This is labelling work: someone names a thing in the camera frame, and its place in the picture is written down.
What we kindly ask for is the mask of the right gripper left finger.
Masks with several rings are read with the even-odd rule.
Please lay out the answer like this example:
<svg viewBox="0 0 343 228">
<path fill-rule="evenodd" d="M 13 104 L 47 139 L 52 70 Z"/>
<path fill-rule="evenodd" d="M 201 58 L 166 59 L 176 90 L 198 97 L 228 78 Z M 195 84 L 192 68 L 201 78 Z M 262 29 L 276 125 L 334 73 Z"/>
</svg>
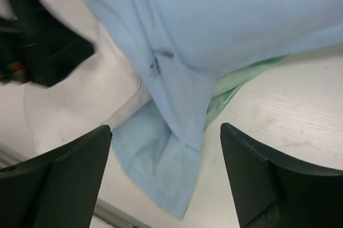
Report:
<svg viewBox="0 0 343 228">
<path fill-rule="evenodd" d="M 89 227 L 111 139 L 102 125 L 1 169 L 1 227 Z"/>
</svg>

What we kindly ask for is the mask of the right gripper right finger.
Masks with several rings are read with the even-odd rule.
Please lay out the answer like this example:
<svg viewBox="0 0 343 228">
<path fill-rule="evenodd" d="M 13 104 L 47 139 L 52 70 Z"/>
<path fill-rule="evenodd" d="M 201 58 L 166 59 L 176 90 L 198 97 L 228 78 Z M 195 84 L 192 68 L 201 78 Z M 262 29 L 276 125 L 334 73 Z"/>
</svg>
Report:
<svg viewBox="0 0 343 228">
<path fill-rule="evenodd" d="M 229 123 L 220 141 L 240 227 L 342 227 L 342 171 L 299 160 Z"/>
</svg>

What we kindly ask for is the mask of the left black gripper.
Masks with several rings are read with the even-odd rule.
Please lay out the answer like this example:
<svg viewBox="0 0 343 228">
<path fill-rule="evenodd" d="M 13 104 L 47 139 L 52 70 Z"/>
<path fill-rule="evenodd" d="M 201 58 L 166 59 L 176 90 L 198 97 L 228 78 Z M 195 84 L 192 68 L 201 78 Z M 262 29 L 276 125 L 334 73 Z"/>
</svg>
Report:
<svg viewBox="0 0 343 228">
<path fill-rule="evenodd" d="M 94 54 L 93 44 L 56 19 L 39 0 L 8 0 L 1 18 L 1 82 L 51 87 Z"/>
</svg>

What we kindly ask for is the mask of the white pillow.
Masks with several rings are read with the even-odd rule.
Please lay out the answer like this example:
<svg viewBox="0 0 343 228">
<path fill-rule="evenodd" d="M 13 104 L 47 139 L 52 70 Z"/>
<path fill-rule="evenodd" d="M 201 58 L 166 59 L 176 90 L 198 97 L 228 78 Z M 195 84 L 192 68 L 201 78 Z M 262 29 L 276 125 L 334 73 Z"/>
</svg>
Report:
<svg viewBox="0 0 343 228">
<path fill-rule="evenodd" d="M 96 53 L 67 79 L 47 88 L 33 83 L 1 87 L 1 143 L 32 157 L 101 124 L 115 127 L 150 99 L 139 74 L 96 24 Z"/>
</svg>

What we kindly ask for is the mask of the light blue pillowcase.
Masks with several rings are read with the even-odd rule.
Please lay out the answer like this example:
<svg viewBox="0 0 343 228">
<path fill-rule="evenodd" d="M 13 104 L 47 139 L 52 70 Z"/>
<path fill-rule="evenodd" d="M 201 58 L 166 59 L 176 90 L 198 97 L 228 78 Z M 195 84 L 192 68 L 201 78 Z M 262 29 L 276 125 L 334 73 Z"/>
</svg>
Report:
<svg viewBox="0 0 343 228">
<path fill-rule="evenodd" d="M 113 130 L 127 176 L 183 218 L 216 81 L 269 58 L 342 42 L 342 0 L 84 0 L 151 100 Z"/>
</svg>

